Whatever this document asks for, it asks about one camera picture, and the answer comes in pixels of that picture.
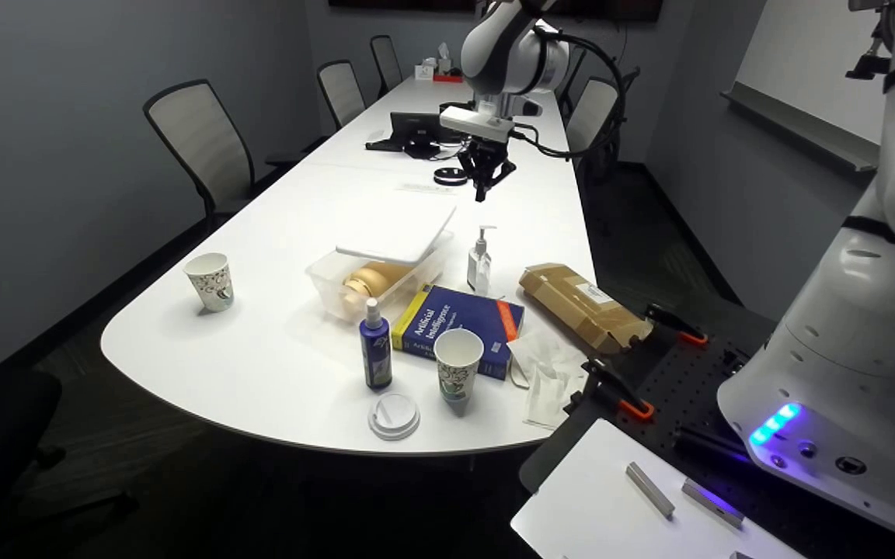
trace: white robot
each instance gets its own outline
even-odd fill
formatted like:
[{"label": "white robot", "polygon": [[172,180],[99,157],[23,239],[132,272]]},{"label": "white robot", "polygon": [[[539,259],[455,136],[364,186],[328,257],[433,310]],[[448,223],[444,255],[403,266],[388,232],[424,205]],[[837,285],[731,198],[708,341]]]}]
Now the white robot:
[{"label": "white robot", "polygon": [[[764,471],[895,530],[895,0],[848,7],[880,9],[875,40],[892,48],[880,173],[769,343],[719,387],[719,406]],[[506,176],[506,95],[552,81],[530,71],[539,60],[564,69],[548,9],[490,0],[463,43],[479,106],[448,109],[442,124],[471,133],[463,157],[483,198]]]}]

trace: plastic bottle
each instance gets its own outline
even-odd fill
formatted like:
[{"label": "plastic bottle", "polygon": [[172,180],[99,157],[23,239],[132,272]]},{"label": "plastic bottle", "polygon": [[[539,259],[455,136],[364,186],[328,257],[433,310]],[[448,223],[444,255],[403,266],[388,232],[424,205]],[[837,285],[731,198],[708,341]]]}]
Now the plastic bottle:
[{"label": "plastic bottle", "polygon": [[373,390],[392,385],[388,320],[379,312],[379,302],[366,299],[366,316],[362,320],[364,382]]},{"label": "plastic bottle", "polygon": [[466,283],[475,294],[487,294],[490,255],[487,255],[486,230],[495,230],[495,227],[479,227],[479,239],[471,244],[469,272],[466,272]]}]

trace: paper cup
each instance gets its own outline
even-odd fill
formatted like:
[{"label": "paper cup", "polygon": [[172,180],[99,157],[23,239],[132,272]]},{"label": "paper cup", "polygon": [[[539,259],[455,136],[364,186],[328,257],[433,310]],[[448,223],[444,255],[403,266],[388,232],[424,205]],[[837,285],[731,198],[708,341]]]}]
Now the paper cup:
[{"label": "paper cup", "polygon": [[232,303],[230,259],[220,251],[198,255],[188,265],[203,312],[220,312]]},{"label": "paper cup", "polygon": [[463,413],[471,400],[471,385],[486,343],[469,328],[444,328],[434,338],[437,385],[451,409]]}]

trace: container lid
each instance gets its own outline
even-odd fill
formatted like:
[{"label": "container lid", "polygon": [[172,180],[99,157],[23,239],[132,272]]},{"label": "container lid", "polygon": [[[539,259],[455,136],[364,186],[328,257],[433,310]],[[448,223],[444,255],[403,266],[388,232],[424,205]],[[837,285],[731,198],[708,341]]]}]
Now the container lid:
[{"label": "container lid", "polygon": [[381,395],[371,413],[366,425],[387,436],[387,441],[402,441],[409,436],[419,425],[419,409],[409,398],[403,395]]}]

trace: conference table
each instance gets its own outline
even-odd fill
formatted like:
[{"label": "conference table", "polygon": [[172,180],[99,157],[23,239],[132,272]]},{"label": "conference table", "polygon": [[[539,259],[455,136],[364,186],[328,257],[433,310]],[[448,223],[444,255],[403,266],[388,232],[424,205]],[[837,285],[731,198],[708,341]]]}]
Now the conference table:
[{"label": "conference table", "polygon": [[[471,400],[458,415],[433,359],[392,350],[392,385],[371,390],[358,323],[324,312],[307,266],[329,255],[351,219],[455,205],[444,227],[444,272],[463,285],[466,255],[483,223],[490,223],[490,294],[519,302],[530,265],[560,259],[595,280],[574,170],[530,142],[511,142],[517,170],[475,205],[471,186],[437,186],[434,167],[403,153],[371,153],[364,142],[388,136],[388,111],[437,111],[469,100],[466,83],[403,81],[364,116],[333,133],[303,163],[247,205],[232,219],[195,244],[181,265],[118,310],[99,343],[114,368],[165,403],[214,425],[338,454],[417,456],[483,454],[548,436],[552,427],[530,421],[530,390],[517,382],[479,376]],[[531,92],[541,142],[566,148],[566,128],[550,92]],[[237,302],[225,312],[198,312],[184,265],[203,251],[230,257]],[[524,326],[550,328],[536,307]],[[371,432],[366,413],[381,395],[403,395],[419,406],[419,427],[403,441]]]}]

